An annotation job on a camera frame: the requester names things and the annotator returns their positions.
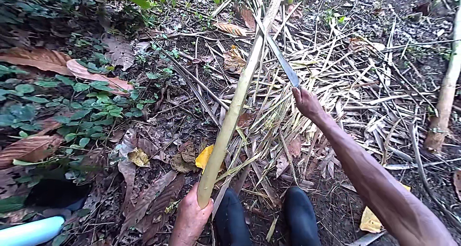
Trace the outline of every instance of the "stick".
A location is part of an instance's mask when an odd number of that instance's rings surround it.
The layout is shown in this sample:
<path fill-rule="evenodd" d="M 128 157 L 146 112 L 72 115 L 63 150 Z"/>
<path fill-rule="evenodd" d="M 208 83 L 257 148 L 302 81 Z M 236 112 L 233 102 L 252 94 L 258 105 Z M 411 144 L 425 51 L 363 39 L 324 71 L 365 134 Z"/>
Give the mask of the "stick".
<path fill-rule="evenodd" d="M 440 211 L 451 222 L 451 224 L 458 231 L 461 231 L 461 221 L 453 213 L 448 211 L 448 209 L 446 209 L 445 206 L 439 200 L 437 200 L 437 198 L 435 198 L 434 193 L 432 193 L 432 190 L 429 187 L 429 182 L 427 182 L 426 173 L 424 172 L 423 162 L 421 160 L 421 156 L 419 155 L 419 147 L 418 147 L 418 140 L 417 140 L 418 130 L 415 128 L 414 123 L 412 123 L 409 126 L 409 131 L 410 131 L 411 142 L 413 143 L 414 159 L 416 161 L 416 164 L 418 164 L 418 174 L 419 174 L 419 178 L 421 179 L 421 182 L 423 183 L 424 189 L 429 194 L 429 197 L 432 199 L 432 201 L 434 201 L 434 203 L 438 206 Z"/>
<path fill-rule="evenodd" d="M 461 7 L 458 8 L 453 25 L 453 39 L 461 39 Z M 458 80 L 460 71 L 461 41 L 456 41 L 453 42 L 450 63 L 440 89 L 437 103 L 439 116 L 431 119 L 431 125 L 424 143 L 428 150 L 441 151 L 442 149 L 442 143 L 448 131 L 448 121 L 450 120 L 451 107 L 456 92 L 456 81 Z"/>
<path fill-rule="evenodd" d="M 264 18 L 263 25 L 265 29 L 269 29 L 274 21 L 277 9 L 280 6 L 281 0 L 271 0 L 271 4 Z M 261 31 L 258 31 L 251 53 L 248 57 L 248 62 L 244 72 L 242 72 L 237 89 L 235 91 L 234 99 L 230 104 L 227 115 L 224 118 L 223 126 L 221 132 L 219 132 L 218 137 L 216 138 L 215 148 L 210 155 L 208 163 L 206 164 L 205 172 L 200 179 L 200 184 L 197 192 L 199 206 L 203 209 L 208 205 L 208 201 L 213 191 L 213 186 L 218 175 L 221 164 L 224 160 L 224 157 L 227 153 L 227 144 L 234 134 L 235 127 L 237 125 L 237 120 L 240 115 L 240 110 L 243 107 L 245 98 L 247 96 L 248 87 L 253 78 L 253 74 L 258 61 L 261 58 L 262 46 L 264 42 L 264 34 Z"/>

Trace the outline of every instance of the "yellow leaf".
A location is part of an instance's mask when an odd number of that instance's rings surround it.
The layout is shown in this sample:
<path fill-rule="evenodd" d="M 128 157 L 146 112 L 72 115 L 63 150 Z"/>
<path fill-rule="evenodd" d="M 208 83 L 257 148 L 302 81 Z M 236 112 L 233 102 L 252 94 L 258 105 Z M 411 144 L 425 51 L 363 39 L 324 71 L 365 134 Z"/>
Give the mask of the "yellow leaf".
<path fill-rule="evenodd" d="M 406 190 L 410 191 L 411 187 L 401 184 Z M 363 210 L 362 220 L 360 221 L 360 230 L 368 231 L 371 233 L 378 233 L 381 231 L 381 221 L 376 215 L 367 207 Z"/>
<path fill-rule="evenodd" d="M 205 171 L 206 164 L 208 163 L 208 159 L 210 158 L 211 152 L 213 151 L 213 145 L 210 145 L 206 147 L 201 154 L 195 159 L 195 165 L 201 169 L 203 169 L 203 172 Z"/>
<path fill-rule="evenodd" d="M 128 154 L 128 160 L 137 166 L 150 166 L 149 156 L 142 149 L 135 148 L 134 151 Z"/>

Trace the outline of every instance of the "pvc pipe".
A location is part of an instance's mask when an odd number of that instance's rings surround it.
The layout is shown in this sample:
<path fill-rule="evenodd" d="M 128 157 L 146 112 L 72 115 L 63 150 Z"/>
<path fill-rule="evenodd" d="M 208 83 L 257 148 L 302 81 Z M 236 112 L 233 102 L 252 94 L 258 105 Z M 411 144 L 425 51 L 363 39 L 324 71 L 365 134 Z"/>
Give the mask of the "pvc pipe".
<path fill-rule="evenodd" d="M 53 216 L 0 230 L 1 246 L 35 246 L 57 236 L 64 218 Z"/>

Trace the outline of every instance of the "wooden stick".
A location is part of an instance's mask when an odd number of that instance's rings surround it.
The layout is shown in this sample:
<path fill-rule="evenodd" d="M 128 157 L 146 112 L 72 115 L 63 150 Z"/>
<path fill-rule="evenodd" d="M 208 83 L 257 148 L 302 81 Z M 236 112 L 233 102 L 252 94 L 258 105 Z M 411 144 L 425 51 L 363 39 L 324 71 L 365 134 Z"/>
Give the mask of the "wooden stick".
<path fill-rule="evenodd" d="M 263 25 L 265 29 L 269 29 L 274 21 L 277 9 L 280 6 L 281 0 L 271 0 L 271 4 L 264 18 Z M 235 127 L 237 125 L 237 120 L 240 115 L 240 110 L 243 107 L 245 102 L 248 87 L 253 78 L 256 67 L 259 65 L 259 60 L 261 58 L 261 52 L 264 42 L 264 33 L 258 31 L 251 53 L 248 57 L 248 62 L 244 72 L 242 72 L 237 89 L 235 91 L 234 99 L 229 106 L 229 110 L 224 118 L 223 126 L 219 132 L 218 137 L 216 138 L 216 143 L 214 145 L 215 149 L 210 155 L 208 163 L 206 164 L 205 172 L 200 179 L 200 184 L 197 192 L 199 206 L 203 209 L 208 205 L 208 201 L 213 191 L 213 186 L 218 175 L 221 164 L 224 160 L 224 157 L 227 153 L 227 144 L 232 138 Z"/>
<path fill-rule="evenodd" d="M 453 23 L 453 39 L 461 39 L 461 9 L 458 8 L 455 21 Z M 443 78 L 440 95 L 438 97 L 437 111 L 439 116 L 431 119 L 427 138 L 424 142 L 428 150 L 440 151 L 445 135 L 448 131 L 448 121 L 450 120 L 451 107 L 456 92 L 456 81 L 461 71 L 461 41 L 453 42 L 453 50 L 448 65 L 447 73 Z"/>

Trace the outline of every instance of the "dry leaf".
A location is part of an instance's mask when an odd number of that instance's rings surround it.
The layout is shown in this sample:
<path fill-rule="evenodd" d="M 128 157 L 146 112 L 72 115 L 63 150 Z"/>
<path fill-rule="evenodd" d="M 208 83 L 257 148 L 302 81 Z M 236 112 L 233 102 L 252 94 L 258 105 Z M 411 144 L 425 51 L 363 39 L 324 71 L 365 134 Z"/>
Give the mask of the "dry leaf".
<path fill-rule="evenodd" d="M 64 113 L 56 113 L 54 116 L 38 121 L 38 124 L 40 127 L 42 127 L 42 130 L 37 133 L 37 136 L 42 136 L 45 135 L 47 132 L 58 129 L 59 127 L 62 126 L 62 123 L 58 122 L 55 117 L 56 116 L 67 116 L 71 117 L 72 114 L 71 112 L 64 112 Z"/>
<path fill-rule="evenodd" d="M 152 143 L 151 141 L 140 138 L 138 141 L 138 146 L 142 151 L 144 151 L 149 157 L 153 158 L 154 160 L 160 160 L 164 163 L 169 163 L 169 161 L 165 158 L 165 153 L 163 150 L 160 150 L 160 147 Z"/>
<path fill-rule="evenodd" d="M 176 178 L 176 175 L 177 172 L 172 170 L 163 177 L 157 179 L 150 187 L 142 192 L 135 208 L 126 216 L 122 228 L 120 229 L 119 241 L 128 228 L 136 225 L 146 215 L 150 203 Z"/>
<path fill-rule="evenodd" d="M 52 155 L 64 139 L 53 136 L 31 136 L 11 143 L 0 151 L 0 169 L 12 166 L 13 160 L 40 162 Z"/>
<path fill-rule="evenodd" d="M 169 216 L 174 213 L 165 213 L 175 200 L 184 185 L 186 178 L 184 174 L 178 174 L 176 178 L 163 190 L 163 192 L 152 202 L 149 214 L 136 225 L 136 229 L 142 233 L 142 241 L 146 245 L 151 245 L 150 241 L 163 227 Z"/>
<path fill-rule="evenodd" d="M 195 166 L 195 163 L 189 163 L 182 160 L 181 152 L 178 152 L 170 160 L 171 168 L 181 173 L 188 173 L 189 171 L 197 172 L 200 169 Z"/>
<path fill-rule="evenodd" d="M 245 22 L 245 25 L 251 30 L 256 31 L 256 22 L 251 10 L 248 9 L 246 6 L 242 6 L 239 9 L 239 12 L 243 21 Z"/>
<path fill-rule="evenodd" d="M 183 161 L 188 163 L 195 162 L 194 143 L 192 141 L 183 143 L 179 147 L 179 152 L 181 153 Z"/>
<path fill-rule="evenodd" d="M 106 43 L 109 47 L 109 53 L 106 54 L 106 57 L 112 60 L 113 66 L 120 65 L 123 71 L 126 71 L 133 65 L 135 61 L 133 49 L 123 36 L 106 35 L 106 37 L 102 39 L 102 42 Z"/>
<path fill-rule="evenodd" d="M 113 91 L 110 91 L 112 94 L 120 95 L 120 96 L 128 96 L 129 93 L 123 90 L 132 90 L 133 86 L 128 84 L 125 80 L 121 80 L 118 77 L 115 78 L 108 78 L 101 74 L 90 73 L 88 72 L 87 68 L 80 65 L 77 60 L 69 60 L 67 61 L 67 68 L 72 73 L 72 76 L 82 79 L 88 80 L 95 80 L 95 81 L 106 81 L 109 82 L 107 85 Z"/>
<path fill-rule="evenodd" d="M 150 167 L 149 156 L 139 148 L 135 148 L 128 154 L 128 160 L 137 166 Z"/>
<path fill-rule="evenodd" d="M 293 8 L 295 8 L 297 5 L 295 4 L 291 4 L 288 6 L 287 8 L 287 14 L 291 13 L 291 11 L 293 10 Z M 303 11 L 298 7 L 294 12 L 293 14 L 290 16 L 290 21 L 292 20 L 298 20 L 298 19 L 301 19 L 303 18 Z"/>
<path fill-rule="evenodd" d="M 120 150 L 118 151 L 118 155 L 120 157 L 128 158 L 128 153 L 134 151 L 137 145 L 138 139 L 136 137 L 136 130 L 134 128 L 126 130 L 122 143 L 120 143 Z"/>
<path fill-rule="evenodd" d="M 224 32 L 227 32 L 233 35 L 245 36 L 245 37 L 247 36 L 247 30 L 237 25 L 228 24 L 228 23 L 214 23 L 213 25 L 216 26 L 216 28 L 220 29 L 221 31 L 224 31 Z"/>
<path fill-rule="evenodd" d="M 280 154 L 280 157 L 277 159 L 276 178 L 279 178 L 279 176 L 285 171 L 285 169 L 289 165 L 290 164 L 288 163 L 288 159 L 286 157 L 286 154 L 284 152 L 282 152 L 282 154 Z"/>
<path fill-rule="evenodd" d="M 410 191 L 411 187 L 401 184 L 406 190 Z M 376 215 L 367 207 L 363 210 L 362 220 L 360 221 L 360 230 L 368 231 L 371 233 L 378 233 L 381 231 L 381 221 Z"/>
<path fill-rule="evenodd" d="M 240 56 L 235 45 L 232 45 L 229 51 L 223 53 L 224 56 L 224 69 L 240 74 L 246 61 Z"/>
<path fill-rule="evenodd" d="M 210 158 L 211 152 L 213 151 L 213 145 L 210 145 L 206 147 L 200 155 L 195 159 L 195 165 L 201 169 L 203 169 L 203 172 L 205 171 L 206 164 L 208 163 L 208 159 Z"/>
<path fill-rule="evenodd" d="M 256 114 L 254 113 L 242 113 L 238 118 L 237 126 L 240 128 L 248 127 L 255 117 Z"/>
<path fill-rule="evenodd" d="M 128 159 L 118 162 L 118 171 L 122 173 L 126 182 L 125 200 L 122 205 L 123 215 L 127 216 L 128 212 L 133 208 L 133 202 L 131 202 L 131 193 L 133 192 L 133 186 L 135 183 L 136 165 Z"/>
<path fill-rule="evenodd" d="M 72 76 L 66 66 L 71 57 L 68 55 L 48 49 L 12 48 L 0 54 L 0 61 L 14 65 L 33 66 L 43 71 L 53 71 L 61 75 Z"/>
<path fill-rule="evenodd" d="M 461 170 L 457 169 L 453 175 L 453 184 L 455 185 L 456 194 L 461 201 Z"/>
<path fill-rule="evenodd" d="M 376 52 L 377 50 L 382 51 L 383 49 L 386 48 L 386 46 L 382 43 L 372 43 L 372 45 L 370 45 L 367 42 L 362 41 L 358 38 L 351 38 L 349 39 L 349 41 L 350 43 L 349 43 L 348 49 L 350 52 L 354 52 L 354 53 L 359 52 L 364 49 L 372 51 L 372 52 Z"/>

